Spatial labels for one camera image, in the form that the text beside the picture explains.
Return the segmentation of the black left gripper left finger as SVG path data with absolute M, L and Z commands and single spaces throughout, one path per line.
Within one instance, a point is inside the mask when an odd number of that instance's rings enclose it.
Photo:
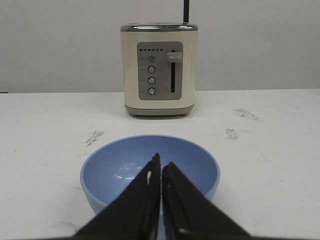
M 156 153 L 125 190 L 72 239 L 156 240 L 160 205 L 161 160 Z

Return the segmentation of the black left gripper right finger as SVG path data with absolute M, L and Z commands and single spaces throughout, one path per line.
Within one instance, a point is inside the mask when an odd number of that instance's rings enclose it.
M 162 170 L 162 204 L 167 240 L 252 238 L 212 204 L 173 162 Z

